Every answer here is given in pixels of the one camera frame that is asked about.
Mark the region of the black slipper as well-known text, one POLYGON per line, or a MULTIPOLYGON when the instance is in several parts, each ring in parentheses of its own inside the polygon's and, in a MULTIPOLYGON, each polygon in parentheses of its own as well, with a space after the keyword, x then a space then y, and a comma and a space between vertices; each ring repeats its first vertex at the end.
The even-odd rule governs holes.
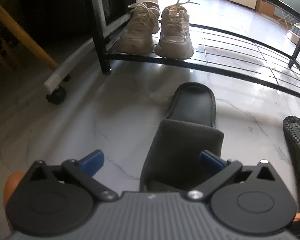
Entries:
POLYGON ((215 126, 216 100, 212 90, 186 82, 175 91, 144 162, 141 192, 188 191, 209 178, 199 155, 221 155, 224 133, 215 126))
POLYGON ((300 177, 300 118, 287 116, 282 126, 292 164, 300 177))

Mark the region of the white cart base with casters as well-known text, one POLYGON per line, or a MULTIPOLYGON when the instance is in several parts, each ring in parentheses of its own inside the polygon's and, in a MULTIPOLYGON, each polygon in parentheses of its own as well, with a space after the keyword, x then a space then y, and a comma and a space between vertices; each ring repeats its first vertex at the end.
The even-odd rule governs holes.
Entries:
POLYGON ((54 105, 61 104, 66 97, 66 90, 61 86, 62 82, 71 79, 70 72, 95 48, 92 38, 74 51, 43 83, 47 91, 46 99, 54 105))

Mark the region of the beige sneaker right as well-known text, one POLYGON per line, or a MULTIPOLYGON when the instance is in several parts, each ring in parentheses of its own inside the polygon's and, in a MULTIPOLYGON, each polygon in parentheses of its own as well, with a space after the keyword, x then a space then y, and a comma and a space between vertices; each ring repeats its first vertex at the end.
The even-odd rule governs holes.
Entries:
POLYGON ((155 53, 167 59, 186 60, 193 56, 190 38, 190 16, 184 5, 190 0, 177 0, 167 6, 161 14, 161 31, 155 53))

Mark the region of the beige sneaker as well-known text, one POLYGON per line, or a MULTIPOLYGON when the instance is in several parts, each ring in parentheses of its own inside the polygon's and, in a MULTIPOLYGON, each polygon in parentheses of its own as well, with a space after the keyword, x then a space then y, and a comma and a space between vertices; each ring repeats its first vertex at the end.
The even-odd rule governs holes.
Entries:
POLYGON ((167 6, 161 14, 161 31, 155 53, 167 59, 186 60, 193 56, 190 38, 190 16, 184 5, 190 0, 177 0, 167 6))
POLYGON ((128 6, 131 18, 117 44, 119 53, 146 55, 154 49, 152 35, 159 30, 160 7, 151 1, 136 2, 128 6))

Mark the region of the beige sneaker left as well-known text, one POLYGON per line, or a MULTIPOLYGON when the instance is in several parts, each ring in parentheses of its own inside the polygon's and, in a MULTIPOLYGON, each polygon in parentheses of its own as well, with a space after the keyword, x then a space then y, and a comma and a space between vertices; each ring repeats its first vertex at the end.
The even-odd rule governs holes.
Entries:
POLYGON ((160 7, 151 1, 136 2, 128 6, 131 18, 117 44, 119 53, 146 55, 154 49, 152 35, 159 30, 160 7))

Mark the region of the black metal shoe rack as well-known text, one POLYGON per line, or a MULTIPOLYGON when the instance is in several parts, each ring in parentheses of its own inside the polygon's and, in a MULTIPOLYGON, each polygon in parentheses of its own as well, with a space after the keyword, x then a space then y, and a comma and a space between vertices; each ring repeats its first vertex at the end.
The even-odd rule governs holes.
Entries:
POLYGON ((300 63, 296 53, 275 40, 281 29, 254 11, 225 0, 190 0, 184 5, 190 16, 194 54, 186 60, 158 56, 161 14, 177 0, 157 0, 160 30, 152 35, 154 49, 146 55, 119 53, 116 44, 128 24, 128 6, 148 0, 88 0, 96 28, 93 41, 104 74, 111 73, 111 60, 157 63, 223 75, 263 85, 300 98, 300 63))

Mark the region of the yellow wooden leg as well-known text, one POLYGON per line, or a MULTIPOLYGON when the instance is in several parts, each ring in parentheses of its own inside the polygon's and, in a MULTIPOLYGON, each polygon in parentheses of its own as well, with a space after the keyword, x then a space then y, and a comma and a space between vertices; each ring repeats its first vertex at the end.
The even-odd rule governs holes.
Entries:
POLYGON ((0 4, 0 22, 22 43, 35 57, 42 60, 51 70, 56 70, 59 64, 42 49, 31 36, 13 19, 0 4))

